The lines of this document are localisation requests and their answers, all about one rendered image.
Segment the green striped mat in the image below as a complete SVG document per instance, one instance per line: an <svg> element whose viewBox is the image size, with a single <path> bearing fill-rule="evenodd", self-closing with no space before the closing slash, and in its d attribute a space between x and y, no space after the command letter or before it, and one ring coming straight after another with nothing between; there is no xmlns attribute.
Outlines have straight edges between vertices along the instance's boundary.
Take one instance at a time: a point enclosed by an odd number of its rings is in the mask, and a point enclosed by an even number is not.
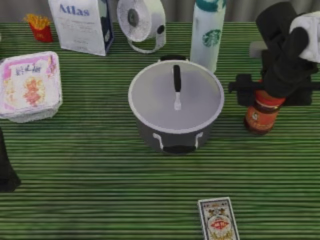
<svg viewBox="0 0 320 240"><path fill-rule="evenodd" d="M163 156L140 139L129 84L162 55L189 56L191 29L168 24L166 46L143 55L115 26L109 56L99 57L36 42L26 24L0 24L1 58L58 53L64 98L53 119L0 121L22 180L0 196L0 239L199 240L197 200L224 196L242 240L319 239L318 93L313 106L282 109L264 137L246 132L234 93L210 141L193 154ZM239 73L258 79L261 61L249 58L250 42L261 40L255 25L227 23L222 38L216 75L224 88Z"/></svg>

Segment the starbucks logo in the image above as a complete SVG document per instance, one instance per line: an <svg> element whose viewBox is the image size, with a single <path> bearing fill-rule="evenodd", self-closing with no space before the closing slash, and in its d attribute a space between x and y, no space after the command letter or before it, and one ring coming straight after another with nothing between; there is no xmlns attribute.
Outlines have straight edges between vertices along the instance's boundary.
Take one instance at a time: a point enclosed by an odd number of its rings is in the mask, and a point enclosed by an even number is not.
<svg viewBox="0 0 320 240"><path fill-rule="evenodd" d="M213 29L202 36L202 43L206 47L210 48L212 46L217 45L220 41L220 38L221 30Z"/></svg>

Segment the cooking pot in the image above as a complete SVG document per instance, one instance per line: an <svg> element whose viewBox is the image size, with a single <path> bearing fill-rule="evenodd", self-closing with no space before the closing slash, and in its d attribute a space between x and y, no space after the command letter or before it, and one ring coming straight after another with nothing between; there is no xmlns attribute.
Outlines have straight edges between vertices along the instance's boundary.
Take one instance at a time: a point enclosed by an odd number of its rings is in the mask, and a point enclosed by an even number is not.
<svg viewBox="0 0 320 240"><path fill-rule="evenodd" d="M205 144L225 95L212 72L168 55L135 76L128 101L145 143L157 152L182 155Z"/></svg>

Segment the green tablecloth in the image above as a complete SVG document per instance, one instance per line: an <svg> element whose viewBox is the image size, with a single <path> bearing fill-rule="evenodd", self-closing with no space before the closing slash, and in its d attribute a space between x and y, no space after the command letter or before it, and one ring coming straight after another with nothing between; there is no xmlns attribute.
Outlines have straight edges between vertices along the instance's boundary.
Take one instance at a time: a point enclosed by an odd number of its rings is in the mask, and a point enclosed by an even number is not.
<svg viewBox="0 0 320 240"><path fill-rule="evenodd" d="M22 180L0 196L0 239L199 240L197 200L225 196L242 240L319 239L318 93L310 107L282 109L264 137L247 133L246 109L226 93L210 141L187 156L163 156L139 137L129 84L159 56L189 56L191 29L169 24L166 46L143 55L115 26L109 55L99 57L36 42L26 24L0 24L1 58L58 53L64 99L53 119L0 121ZM253 23L225 25L216 72L225 89L239 73L259 79L261 61L248 53L259 40Z"/></svg>

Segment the starbucks bottle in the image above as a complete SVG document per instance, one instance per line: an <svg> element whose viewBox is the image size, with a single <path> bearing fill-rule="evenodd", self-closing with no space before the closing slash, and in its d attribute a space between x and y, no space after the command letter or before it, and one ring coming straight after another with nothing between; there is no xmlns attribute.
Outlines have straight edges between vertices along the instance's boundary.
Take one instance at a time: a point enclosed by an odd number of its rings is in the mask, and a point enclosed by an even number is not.
<svg viewBox="0 0 320 240"><path fill-rule="evenodd" d="M217 69L226 4L227 0L196 0L194 4L190 61L213 73Z"/></svg>

